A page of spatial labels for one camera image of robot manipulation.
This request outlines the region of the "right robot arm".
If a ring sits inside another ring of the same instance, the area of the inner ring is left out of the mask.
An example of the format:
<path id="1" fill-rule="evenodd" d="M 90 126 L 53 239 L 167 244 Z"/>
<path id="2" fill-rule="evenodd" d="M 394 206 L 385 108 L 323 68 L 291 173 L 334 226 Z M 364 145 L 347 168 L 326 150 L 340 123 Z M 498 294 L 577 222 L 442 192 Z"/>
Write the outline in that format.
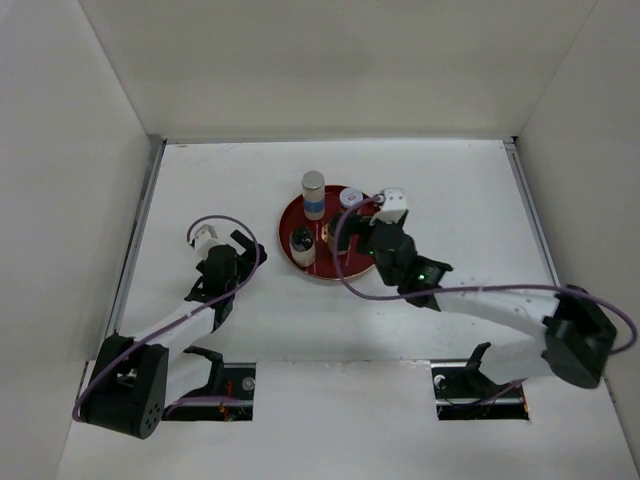
<path id="1" fill-rule="evenodd" d="M 617 330 L 584 290 L 491 291 L 451 265 L 419 255 L 398 223 L 374 221 L 367 249 L 384 284 L 396 287 L 407 303 L 523 334 L 520 341 L 475 347 L 463 373 L 471 393 L 483 396 L 510 380 L 551 375 L 584 389 L 599 385 Z"/>

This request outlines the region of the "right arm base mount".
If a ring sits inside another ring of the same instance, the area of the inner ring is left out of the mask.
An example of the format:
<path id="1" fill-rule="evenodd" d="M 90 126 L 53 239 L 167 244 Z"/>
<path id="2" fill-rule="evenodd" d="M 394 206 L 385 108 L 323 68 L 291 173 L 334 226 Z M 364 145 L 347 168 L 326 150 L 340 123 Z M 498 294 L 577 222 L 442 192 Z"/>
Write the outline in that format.
<path id="1" fill-rule="evenodd" d="M 496 384 L 480 372 L 489 342 L 465 360 L 430 364 L 436 415 L 440 421 L 529 420 L 524 381 Z"/>

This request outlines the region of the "white-lid short jar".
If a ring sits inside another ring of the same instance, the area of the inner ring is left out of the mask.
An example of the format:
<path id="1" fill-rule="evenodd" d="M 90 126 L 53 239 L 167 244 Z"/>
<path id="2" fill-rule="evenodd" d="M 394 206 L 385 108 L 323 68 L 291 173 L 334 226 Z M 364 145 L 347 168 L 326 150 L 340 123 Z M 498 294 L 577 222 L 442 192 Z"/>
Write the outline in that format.
<path id="1" fill-rule="evenodd" d="M 363 193 L 355 188 L 347 187 L 339 193 L 340 207 L 344 210 L 352 208 L 364 200 Z"/>

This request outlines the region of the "black-cap spice jar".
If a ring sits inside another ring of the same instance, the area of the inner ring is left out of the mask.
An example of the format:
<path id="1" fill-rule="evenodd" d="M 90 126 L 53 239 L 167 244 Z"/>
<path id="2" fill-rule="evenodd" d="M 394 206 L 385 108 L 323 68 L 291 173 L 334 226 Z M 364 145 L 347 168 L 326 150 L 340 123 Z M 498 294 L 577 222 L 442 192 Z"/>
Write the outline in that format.
<path id="1" fill-rule="evenodd" d="M 330 251 L 332 251 L 334 248 L 335 232 L 340 218 L 340 213 L 334 215 L 331 220 L 323 226 L 321 231 L 321 238 L 326 243 L 327 248 Z"/>

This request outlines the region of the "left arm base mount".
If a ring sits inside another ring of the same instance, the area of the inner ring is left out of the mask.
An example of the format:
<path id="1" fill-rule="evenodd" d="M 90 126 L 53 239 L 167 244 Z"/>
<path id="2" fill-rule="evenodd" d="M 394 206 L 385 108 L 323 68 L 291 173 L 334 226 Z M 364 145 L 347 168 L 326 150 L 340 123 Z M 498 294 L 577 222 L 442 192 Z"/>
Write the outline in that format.
<path id="1" fill-rule="evenodd" d="M 186 395 L 171 405 L 163 419 L 173 422 L 247 422 L 253 420 L 256 392 L 255 363 L 226 363 L 212 385 Z"/>

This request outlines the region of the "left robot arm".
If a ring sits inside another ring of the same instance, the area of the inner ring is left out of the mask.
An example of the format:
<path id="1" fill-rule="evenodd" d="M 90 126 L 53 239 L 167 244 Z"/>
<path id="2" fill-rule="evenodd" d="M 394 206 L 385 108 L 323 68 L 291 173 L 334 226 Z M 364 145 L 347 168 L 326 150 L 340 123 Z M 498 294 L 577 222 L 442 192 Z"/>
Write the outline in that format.
<path id="1" fill-rule="evenodd" d="M 180 308 L 147 332 L 114 333 L 103 341 L 73 407 L 74 421 L 146 439 L 175 410 L 194 409 L 205 399 L 223 408 L 235 403 L 233 391 L 223 390 L 222 355 L 196 343 L 229 318 L 237 293 L 268 255 L 243 222 L 230 243 L 221 242 L 214 219 L 201 217 L 187 231 L 199 276 Z"/>

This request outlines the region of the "tall silver-lid bead bottle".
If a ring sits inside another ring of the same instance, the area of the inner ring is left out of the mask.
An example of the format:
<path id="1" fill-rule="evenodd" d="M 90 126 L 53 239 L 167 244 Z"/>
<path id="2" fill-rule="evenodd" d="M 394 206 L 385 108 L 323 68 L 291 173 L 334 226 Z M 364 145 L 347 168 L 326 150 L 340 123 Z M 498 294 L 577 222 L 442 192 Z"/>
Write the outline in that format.
<path id="1" fill-rule="evenodd" d="M 325 177 L 316 170 L 306 172 L 301 180 L 304 215 L 319 221 L 325 214 Z"/>

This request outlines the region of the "black-cap white jar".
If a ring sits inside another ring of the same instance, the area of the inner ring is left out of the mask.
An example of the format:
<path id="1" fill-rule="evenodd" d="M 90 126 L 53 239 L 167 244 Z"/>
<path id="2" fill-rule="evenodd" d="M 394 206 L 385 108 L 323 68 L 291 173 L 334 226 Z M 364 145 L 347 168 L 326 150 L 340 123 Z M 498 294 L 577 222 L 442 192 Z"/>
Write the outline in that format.
<path id="1" fill-rule="evenodd" d="M 307 226 L 297 227 L 289 237 L 291 257 L 300 268 L 307 268 L 315 262 L 315 237 Z"/>

